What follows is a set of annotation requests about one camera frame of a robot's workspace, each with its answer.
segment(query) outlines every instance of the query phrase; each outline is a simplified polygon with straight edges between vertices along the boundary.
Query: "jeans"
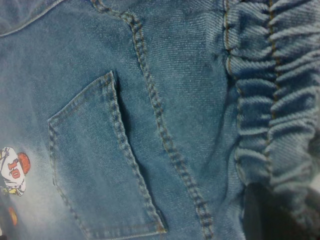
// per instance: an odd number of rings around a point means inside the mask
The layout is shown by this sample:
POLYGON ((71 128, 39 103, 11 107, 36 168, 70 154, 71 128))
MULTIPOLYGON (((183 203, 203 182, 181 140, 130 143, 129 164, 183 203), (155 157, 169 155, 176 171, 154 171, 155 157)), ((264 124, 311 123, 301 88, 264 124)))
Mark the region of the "jeans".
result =
POLYGON ((244 240, 250 183, 313 228, 319 0, 0 6, 9 239, 244 240))

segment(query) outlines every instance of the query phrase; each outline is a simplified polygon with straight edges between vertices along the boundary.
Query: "denim pocket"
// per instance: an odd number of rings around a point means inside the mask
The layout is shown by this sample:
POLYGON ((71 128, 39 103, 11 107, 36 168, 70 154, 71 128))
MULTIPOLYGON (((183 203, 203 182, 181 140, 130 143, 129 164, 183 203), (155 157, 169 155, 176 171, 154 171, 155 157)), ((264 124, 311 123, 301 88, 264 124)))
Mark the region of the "denim pocket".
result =
POLYGON ((53 184, 87 239, 166 232, 125 134, 114 75, 48 120, 53 184))

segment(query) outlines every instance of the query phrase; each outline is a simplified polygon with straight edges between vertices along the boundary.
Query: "blue denim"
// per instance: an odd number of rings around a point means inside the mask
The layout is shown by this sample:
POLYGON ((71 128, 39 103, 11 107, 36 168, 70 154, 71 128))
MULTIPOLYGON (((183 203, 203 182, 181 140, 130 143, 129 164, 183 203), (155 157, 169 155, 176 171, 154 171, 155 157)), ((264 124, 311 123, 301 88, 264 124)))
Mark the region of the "blue denim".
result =
POLYGON ((262 183, 312 229, 319 42, 319 0, 0 0, 0 150, 31 165, 0 227, 244 240, 262 183))

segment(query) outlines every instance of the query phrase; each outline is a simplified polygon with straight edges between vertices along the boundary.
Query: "faded denim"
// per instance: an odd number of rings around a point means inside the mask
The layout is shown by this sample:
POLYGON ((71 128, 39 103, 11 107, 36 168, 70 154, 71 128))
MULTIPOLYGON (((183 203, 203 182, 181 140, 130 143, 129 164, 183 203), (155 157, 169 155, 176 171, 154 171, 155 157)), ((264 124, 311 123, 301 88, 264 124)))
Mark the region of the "faded denim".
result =
POLYGON ((0 149, 31 163, 0 197, 13 239, 244 240, 249 183, 315 227, 319 0, 0 6, 0 149))

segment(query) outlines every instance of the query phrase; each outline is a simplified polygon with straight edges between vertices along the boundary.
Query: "gathered denim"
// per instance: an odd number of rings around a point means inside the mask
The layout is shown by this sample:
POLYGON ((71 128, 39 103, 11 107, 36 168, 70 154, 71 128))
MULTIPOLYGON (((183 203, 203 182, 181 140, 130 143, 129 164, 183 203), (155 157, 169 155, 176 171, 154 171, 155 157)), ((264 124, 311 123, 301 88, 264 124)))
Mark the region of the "gathered denim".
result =
POLYGON ((0 227, 245 240, 261 183, 314 229, 319 72, 319 0, 0 0, 0 150, 30 161, 0 227))

